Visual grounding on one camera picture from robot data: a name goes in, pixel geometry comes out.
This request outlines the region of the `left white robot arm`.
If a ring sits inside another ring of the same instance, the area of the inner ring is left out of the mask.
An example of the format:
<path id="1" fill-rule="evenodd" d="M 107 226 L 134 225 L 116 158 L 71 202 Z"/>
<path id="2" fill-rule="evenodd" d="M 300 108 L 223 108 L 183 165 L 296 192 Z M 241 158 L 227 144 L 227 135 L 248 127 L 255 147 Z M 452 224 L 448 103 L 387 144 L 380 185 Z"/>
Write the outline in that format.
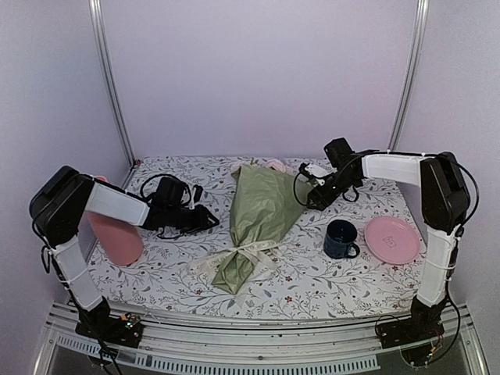
<path id="1" fill-rule="evenodd" d="M 179 236 L 195 234 L 219 225 L 219 220 L 200 204 L 203 189 L 189 187 L 179 178 L 160 173 L 155 191 L 133 194 L 113 184 L 61 167 L 31 199 L 29 213 L 33 232 L 42 240 L 42 258 L 59 273 L 59 280 L 73 302 L 89 312 L 84 321 L 100 339 L 116 333 L 116 322 L 100 309 L 105 298 L 97 289 L 84 260 L 78 229 L 85 213 L 119 220 L 143 230 L 172 227 Z"/>

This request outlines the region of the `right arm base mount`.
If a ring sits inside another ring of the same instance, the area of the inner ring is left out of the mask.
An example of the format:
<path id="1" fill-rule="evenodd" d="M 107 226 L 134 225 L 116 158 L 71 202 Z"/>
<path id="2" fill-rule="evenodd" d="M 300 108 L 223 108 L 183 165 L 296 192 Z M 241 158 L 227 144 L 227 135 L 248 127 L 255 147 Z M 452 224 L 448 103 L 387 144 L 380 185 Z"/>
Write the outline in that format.
<path id="1" fill-rule="evenodd" d="M 440 320 L 420 326 L 412 318 L 400 319 L 393 315 L 378 318 L 374 330 L 383 349 L 400 348 L 403 360 L 412 367 L 430 364 L 445 333 Z"/>

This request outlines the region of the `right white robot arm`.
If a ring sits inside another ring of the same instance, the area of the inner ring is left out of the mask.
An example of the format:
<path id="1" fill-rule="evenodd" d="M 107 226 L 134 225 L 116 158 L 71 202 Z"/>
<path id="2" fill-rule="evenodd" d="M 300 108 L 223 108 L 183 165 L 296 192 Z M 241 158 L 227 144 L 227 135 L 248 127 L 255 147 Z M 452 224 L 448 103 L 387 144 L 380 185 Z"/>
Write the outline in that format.
<path id="1" fill-rule="evenodd" d="M 448 281 L 455 270 L 458 243 L 477 207 L 470 201 L 464 181 L 466 169 L 451 152 L 354 152 L 344 138 L 332 140 L 323 150 L 334 172 L 314 164 L 299 167 L 299 173 L 315 183 L 303 204 L 308 209 L 325 210 L 349 189 L 361 187 L 365 179 L 392 180 L 419 188 L 427 257 L 403 330 L 409 340 L 421 340 L 433 330 L 450 300 Z"/>

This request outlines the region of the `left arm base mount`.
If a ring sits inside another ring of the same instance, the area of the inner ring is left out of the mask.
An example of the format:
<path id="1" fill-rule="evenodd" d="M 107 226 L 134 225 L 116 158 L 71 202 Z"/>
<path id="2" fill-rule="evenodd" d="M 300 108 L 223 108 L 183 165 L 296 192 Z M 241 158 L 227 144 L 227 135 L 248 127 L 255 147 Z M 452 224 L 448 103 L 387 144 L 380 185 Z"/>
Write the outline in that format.
<path id="1" fill-rule="evenodd" d="M 119 317 L 110 315 L 108 305 L 100 305 L 90 312 L 79 311 L 79 322 L 75 332 L 87 338 L 105 343 L 138 348 L 142 339 L 144 325 L 137 314 L 127 312 Z"/>

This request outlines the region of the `green paper bouquet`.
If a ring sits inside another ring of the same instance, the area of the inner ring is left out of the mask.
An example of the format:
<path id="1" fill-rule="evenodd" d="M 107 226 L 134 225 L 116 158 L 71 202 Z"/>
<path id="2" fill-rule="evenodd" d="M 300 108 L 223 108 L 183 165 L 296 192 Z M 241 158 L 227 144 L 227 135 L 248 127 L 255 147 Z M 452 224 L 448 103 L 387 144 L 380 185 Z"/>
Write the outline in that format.
<path id="1" fill-rule="evenodd" d="M 230 236 L 234 247 L 254 241 L 282 240 L 305 211 L 310 184 L 291 174 L 268 166 L 243 164 L 235 171 L 237 186 L 230 208 Z M 247 283 L 230 275 L 218 273 L 212 286 L 232 295 Z"/>

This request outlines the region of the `cream printed ribbon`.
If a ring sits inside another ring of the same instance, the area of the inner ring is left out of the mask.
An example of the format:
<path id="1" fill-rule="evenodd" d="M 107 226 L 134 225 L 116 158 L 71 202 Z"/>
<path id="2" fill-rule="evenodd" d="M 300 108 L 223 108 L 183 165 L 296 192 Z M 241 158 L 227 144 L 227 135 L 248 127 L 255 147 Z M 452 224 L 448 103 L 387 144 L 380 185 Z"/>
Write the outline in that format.
<path id="1" fill-rule="evenodd" d="M 281 257 L 285 250 L 285 245 L 273 240 L 254 241 L 204 255 L 188 263 L 186 271 L 192 275 L 207 273 L 215 276 L 229 270 L 230 275 L 237 274 L 241 280 L 243 276 L 247 276 L 248 281 L 265 281 L 277 271 L 277 264 L 273 259 Z"/>

